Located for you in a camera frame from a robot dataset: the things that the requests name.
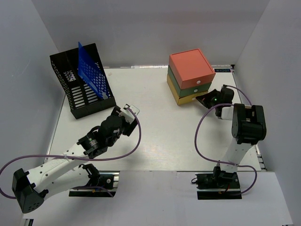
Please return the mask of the salmon top drawer box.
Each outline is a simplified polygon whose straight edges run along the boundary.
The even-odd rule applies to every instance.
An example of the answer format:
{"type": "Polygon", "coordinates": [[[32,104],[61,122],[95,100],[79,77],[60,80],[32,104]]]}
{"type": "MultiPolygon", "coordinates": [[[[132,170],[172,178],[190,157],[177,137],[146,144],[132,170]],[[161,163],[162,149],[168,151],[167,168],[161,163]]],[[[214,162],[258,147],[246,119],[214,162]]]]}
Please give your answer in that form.
{"type": "Polygon", "coordinates": [[[211,83],[215,71],[200,49],[192,49],[169,56],[169,66],[181,89],[211,83]]]}

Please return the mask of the black mesh file organizer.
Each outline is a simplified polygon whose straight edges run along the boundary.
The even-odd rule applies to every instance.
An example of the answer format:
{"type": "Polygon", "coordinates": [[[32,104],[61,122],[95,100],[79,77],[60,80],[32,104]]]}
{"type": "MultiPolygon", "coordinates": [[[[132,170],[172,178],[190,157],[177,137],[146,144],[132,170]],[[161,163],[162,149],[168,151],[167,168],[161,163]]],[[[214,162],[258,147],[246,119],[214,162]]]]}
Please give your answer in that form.
{"type": "MultiPolygon", "coordinates": [[[[92,43],[83,47],[106,76],[96,44],[92,43]]],[[[78,57],[79,48],[70,49],[50,56],[52,68],[66,93],[72,115],[75,119],[80,119],[115,107],[115,97],[107,78],[107,86],[110,94],[108,99],[99,98],[80,78],[78,75],[78,57]]]]}

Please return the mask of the yellow bottom drawer box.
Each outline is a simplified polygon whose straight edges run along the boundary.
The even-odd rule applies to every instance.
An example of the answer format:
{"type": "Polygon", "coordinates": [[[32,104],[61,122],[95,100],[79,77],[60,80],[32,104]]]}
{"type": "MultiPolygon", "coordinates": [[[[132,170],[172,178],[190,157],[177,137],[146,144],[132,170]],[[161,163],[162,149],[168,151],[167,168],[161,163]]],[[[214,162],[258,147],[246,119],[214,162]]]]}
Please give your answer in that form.
{"type": "Polygon", "coordinates": [[[171,90],[171,93],[175,99],[175,102],[177,103],[177,105],[183,105],[183,104],[186,104],[186,103],[189,103],[189,102],[192,102],[195,100],[195,98],[197,96],[200,96],[200,95],[203,95],[203,94],[206,94],[207,92],[201,92],[201,93],[195,93],[195,94],[192,94],[192,95],[189,95],[189,96],[185,96],[185,97],[179,97],[176,93],[176,90],[175,88],[173,87],[172,85],[172,81],[170,80],[169,76],[167,75],[167,78],[166,78],[166,81],[168,83],[168,86],[171,90]]]}

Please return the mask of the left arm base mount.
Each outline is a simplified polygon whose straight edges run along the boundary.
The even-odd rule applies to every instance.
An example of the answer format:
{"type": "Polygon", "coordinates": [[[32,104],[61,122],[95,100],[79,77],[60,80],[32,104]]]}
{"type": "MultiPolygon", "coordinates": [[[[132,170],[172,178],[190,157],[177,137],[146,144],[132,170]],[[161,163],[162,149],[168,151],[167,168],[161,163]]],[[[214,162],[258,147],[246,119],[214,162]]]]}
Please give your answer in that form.
{"type": "Polygon", "coordinates": [[[113,198],[119,183],[119,171],[99,171],[93,164],[81,164],[78,166],[84,172],[88,181],[82,185],[84,188],[70,189],[69,197],[108,197],[113,198]]]}

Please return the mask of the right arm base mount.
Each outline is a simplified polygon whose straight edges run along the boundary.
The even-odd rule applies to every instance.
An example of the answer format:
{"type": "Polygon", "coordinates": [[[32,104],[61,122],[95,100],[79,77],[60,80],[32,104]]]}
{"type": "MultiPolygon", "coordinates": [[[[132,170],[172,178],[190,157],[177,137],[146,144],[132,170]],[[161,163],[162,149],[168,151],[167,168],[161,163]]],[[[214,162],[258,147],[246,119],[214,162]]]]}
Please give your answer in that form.
{"type": "Polygon", "coordinates": [[[198,200],[240,200],[242,199],[237,174],[233,179],[215,178],[213,173],[196,174],[191,180],[197,187],[198,200]]]}

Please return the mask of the blue plastic folder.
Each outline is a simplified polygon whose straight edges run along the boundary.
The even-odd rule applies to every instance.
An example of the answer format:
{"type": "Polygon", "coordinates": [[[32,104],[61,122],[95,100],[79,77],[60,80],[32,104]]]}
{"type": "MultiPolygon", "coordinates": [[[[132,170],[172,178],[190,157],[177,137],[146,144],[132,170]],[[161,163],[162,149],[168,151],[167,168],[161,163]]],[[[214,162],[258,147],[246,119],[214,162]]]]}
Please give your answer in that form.
{"type": "Polygon", "coordinates": [[[104,73],[96,65],[84,47],[78,42],[78,75],[101,99],[110,97],[107,80],[104,73]]]}

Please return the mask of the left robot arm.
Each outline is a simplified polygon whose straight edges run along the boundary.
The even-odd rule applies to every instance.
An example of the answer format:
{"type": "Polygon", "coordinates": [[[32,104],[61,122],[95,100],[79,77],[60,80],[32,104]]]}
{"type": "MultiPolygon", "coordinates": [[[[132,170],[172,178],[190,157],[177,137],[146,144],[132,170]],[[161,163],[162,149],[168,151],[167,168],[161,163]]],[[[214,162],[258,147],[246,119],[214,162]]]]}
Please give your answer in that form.
{"type": "Polygon", "coordinates": [[[90,162],[98,160],[120,136],[131,135],[140,125],[139,112],[134,105],[116,106],[101,125],[93,127],[61,155],[33,169],[15,171],[12,191],[22,213],[36,210],[46,199],[65,190],[98,187],[101,176],[90,162]]]}

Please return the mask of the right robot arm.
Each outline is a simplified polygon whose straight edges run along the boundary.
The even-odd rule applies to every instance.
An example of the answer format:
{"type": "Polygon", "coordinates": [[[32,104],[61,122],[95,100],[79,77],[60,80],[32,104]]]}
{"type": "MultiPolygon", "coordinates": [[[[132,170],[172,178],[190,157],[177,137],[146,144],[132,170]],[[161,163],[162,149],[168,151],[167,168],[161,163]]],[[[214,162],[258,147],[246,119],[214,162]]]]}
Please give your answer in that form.
{"type": "Polygon", "coordinates": [[[221,160],[215,161],[212,181],[222,188],[236,179],[237,169],[245,154],[267,134],[264,109],[261,105],[234,104],[232,86],[223,85],[220,91],[213,91],[197,96],[205,108],[215,110],[215,116],[232,122],[232,142],[221,160]]]}

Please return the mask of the green drawer box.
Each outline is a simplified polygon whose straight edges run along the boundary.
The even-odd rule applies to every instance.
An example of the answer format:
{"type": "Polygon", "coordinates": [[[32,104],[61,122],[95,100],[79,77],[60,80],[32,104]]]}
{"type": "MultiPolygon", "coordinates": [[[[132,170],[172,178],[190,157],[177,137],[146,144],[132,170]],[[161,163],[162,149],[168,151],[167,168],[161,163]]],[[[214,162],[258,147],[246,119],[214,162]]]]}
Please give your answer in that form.
{"type": "Polygon", "coordinates": [[[170,80],[172,81],[172,85],[175,88],[176,93],[179,97],[185,97],[185,96],[189,96],[189,95],[192,95],[195,93],[207,92],[212,84],[210,82],[210,83],[198,85],[198,86],[191,87],[191,88],[181,89],[170,66],[168,66],[167,75],[169,76],[170,80]]]}

